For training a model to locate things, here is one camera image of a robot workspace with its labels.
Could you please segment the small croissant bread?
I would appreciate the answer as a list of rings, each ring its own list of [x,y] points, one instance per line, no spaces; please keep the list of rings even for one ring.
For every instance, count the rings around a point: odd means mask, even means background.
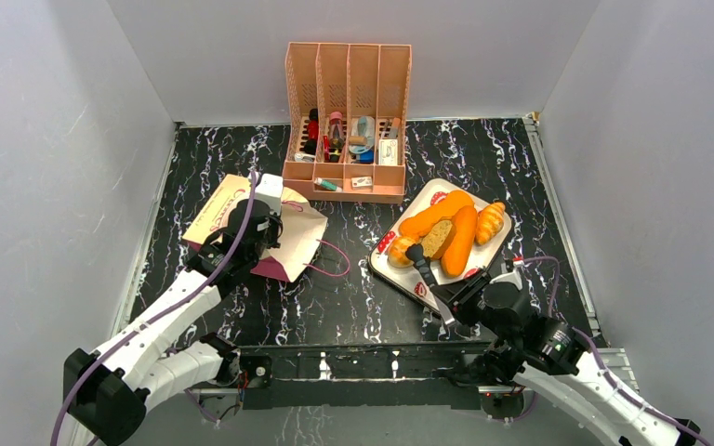
[[[506,206],[502,202],[490,203],[478,214],[474,242],[484,245],[504,228]]]

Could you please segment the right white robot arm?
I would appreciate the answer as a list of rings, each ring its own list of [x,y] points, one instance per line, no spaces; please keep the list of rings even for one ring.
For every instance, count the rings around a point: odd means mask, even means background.
[[[485,269],[432,289],[455,321],[496,335],[466,369],[480,383],[523,386],[549,399],[605,445],[706,445],[697,425],[657,410],[613,372],[592,339],[535,310],[518,271]]]

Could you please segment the orange baguette bread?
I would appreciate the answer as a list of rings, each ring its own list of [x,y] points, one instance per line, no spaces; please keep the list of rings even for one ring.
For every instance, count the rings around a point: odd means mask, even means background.
[[[451,218],[456,230],[455,236],[440,259],[443,273],[447,277],[458,277],[466,269],[474,245],[477,220],[478,212],[473,205],[462,207]]]

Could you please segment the pink and cream paper bag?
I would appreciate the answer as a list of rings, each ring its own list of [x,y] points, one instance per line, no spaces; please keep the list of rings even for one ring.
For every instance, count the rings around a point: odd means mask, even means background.
[[[251,181],[247,177],[225,176],[182,239],[189,246],[199,248],[206,236],[226,226],[230,211],[248,198],[250,188]],[[313,209],[297,191],[285,186],[280,217],[283,223],[280,246],[268,249],[251,273],[293,282],[311,264],[323,241],[327,217]]]

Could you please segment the long twisted orange bread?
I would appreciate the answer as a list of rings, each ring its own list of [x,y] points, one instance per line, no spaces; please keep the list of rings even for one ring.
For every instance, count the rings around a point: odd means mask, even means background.
[[[420,239],[427,235],[437,223],[451,218],[465,206],[474,206],[474,201],[466,192],[463,190],[448,192],[436,204],[405,219],[399,226],[400,235]]]

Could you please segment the brown bread slice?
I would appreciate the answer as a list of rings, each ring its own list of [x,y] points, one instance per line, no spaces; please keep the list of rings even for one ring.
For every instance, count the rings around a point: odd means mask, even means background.
[[[437,222],[421,240],[423,255],[431,260],[440,259],[456,236],[456,228],[451,220]]]

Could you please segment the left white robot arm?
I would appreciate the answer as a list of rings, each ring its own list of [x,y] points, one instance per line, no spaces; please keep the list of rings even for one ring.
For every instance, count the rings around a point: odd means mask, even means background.
[[[171,352],[182,332],[216,307],[221,292],[249,278],[264,252],[279,244],[282,201],[240,201],[225,227],[192,252],[184,270],[126,328],[91,352],[80,348],[64,362],[57,420],[71,415],[106,445],[129,439],[147,413],[203,382],[231,387],[245,380],[241,351],[215,333]]]

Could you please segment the round golden bread roll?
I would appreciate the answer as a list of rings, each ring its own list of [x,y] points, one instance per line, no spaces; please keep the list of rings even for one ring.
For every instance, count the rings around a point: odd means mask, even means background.
[[[413,261],[408,258],[406,251],[412,245],[418,243],[418,238],[413,236],[400,236],[395,238],[387,251],[389,264],[398,269],[405,269],[412,266]]]

